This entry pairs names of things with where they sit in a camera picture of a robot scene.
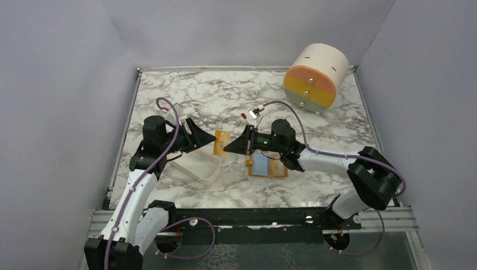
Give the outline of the yellow leather card holder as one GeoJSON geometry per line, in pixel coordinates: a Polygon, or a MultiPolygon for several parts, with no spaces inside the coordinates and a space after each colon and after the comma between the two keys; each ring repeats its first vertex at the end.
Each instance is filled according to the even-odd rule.
{"type": "Polygon", "coordinates": [[[247,160],[248,175],[264,178],[287,178],[288,169],[280,161],[279,154],[255,152],[247,160]]]}

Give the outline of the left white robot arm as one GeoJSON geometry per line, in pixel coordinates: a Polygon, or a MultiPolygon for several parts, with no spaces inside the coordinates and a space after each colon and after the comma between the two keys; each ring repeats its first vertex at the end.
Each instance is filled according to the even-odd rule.
{"type": "Polygon", "coordinates": [[[169,154],[186,154],[216,140],[191,118],[186,126],[162,116],[149,116],[142,127],[143,139],[132,156],[128,182],[120,201],[98,237],[88,238],[84,255],[89,269],[142,269],[143,255],[161,230],[177,223],[173,202],[147,198],[163,172],[169,154]]]}

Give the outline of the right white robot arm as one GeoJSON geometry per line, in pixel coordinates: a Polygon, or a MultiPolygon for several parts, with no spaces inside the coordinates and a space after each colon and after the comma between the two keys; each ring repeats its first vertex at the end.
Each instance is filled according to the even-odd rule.
{"type": "Polygon", "coordinates": [[[332,200],[325,212],[325,223],[338,229],[358,212],[373,208],[385,210],[398,188],[405,188],[403,177],[373,147],[346,154],[311,149],[296,139],[296,131],[285,119],[275,120],[271,133],[260,133],[247,125],[242,134],[224,146],[224,151],[251,155],[256,150],[278,153],[290,170],[324,172],[349,177],[353,190],[332,200]]]}

